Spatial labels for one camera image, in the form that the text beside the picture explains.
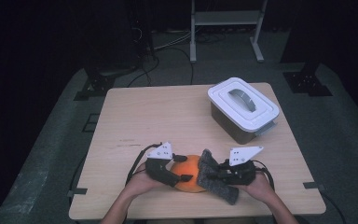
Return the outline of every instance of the container lid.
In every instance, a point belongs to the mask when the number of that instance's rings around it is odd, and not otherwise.
[[[255,132],[276,119],[279,108],[240,78],[231,77],[210,89],[211,102],[246,132]]]

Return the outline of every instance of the white shelf frame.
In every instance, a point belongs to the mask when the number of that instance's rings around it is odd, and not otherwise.
[[[255,35],[250,37],[255,57],[259,63],[264,62],[263,54],[258,47],[258,37],[263,24],[268,0],[263,0],[260,10],[247,11],[206,11],[196,12],[195,0],[191,1],[191,40],[190,40],[190,61],[197,61],[196,48],[196,26],[199,25],[244,25],[255,24]]]

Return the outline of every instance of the gray cloth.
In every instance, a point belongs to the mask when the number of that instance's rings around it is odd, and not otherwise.
[[[240,194],[239,190],[227,185],[220,179],[208,178],[210,175],[216,175],[221,172],[218,169],[218,164],[219,163],[212,157],[211,151],[204,149],[199,160],[197,184],[233,205],[238,199]]]

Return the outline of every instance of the human arm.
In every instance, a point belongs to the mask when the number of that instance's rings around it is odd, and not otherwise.
[[[132,201],[141,194],[147,193],[151,189],[163,186],[164,184],[150,178],[145,171],[145,164],[142,163],[135,171],[130,182],[120,192],[106,215],[103,217],[102,224],[121,224],[126,218],[127,211]]]
[[[235,187],[245,190],[258,201],[265,203],[278,224],[298,224],[262,172],[256,173],[255,180],[250,185],[236,185]]]

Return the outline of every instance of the metal shelf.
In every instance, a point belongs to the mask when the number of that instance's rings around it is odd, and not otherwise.
[[[259,14],[259,10],[196,12],[195,25],[257,24]]]

